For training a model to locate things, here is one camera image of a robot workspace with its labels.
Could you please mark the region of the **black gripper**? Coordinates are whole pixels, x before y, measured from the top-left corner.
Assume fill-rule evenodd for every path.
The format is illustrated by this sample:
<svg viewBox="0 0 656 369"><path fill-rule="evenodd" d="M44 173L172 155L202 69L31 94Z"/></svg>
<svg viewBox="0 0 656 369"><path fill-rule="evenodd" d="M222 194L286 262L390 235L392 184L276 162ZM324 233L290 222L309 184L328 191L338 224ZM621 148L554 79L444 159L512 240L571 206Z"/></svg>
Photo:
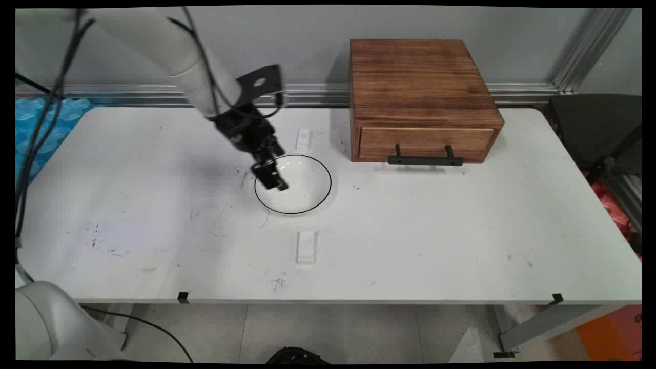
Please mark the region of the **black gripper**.
<svg viewBox="0 0 656 369"><path fill-rule="evenodd" d="M283 156L285 150L277 142L274 126L255 105L232 108L208 120L237 150L253 155L260 150L266 150L269 161L253 164L253 174L267 190L288 189L288 183L277 167L277 158Z"/></svg>

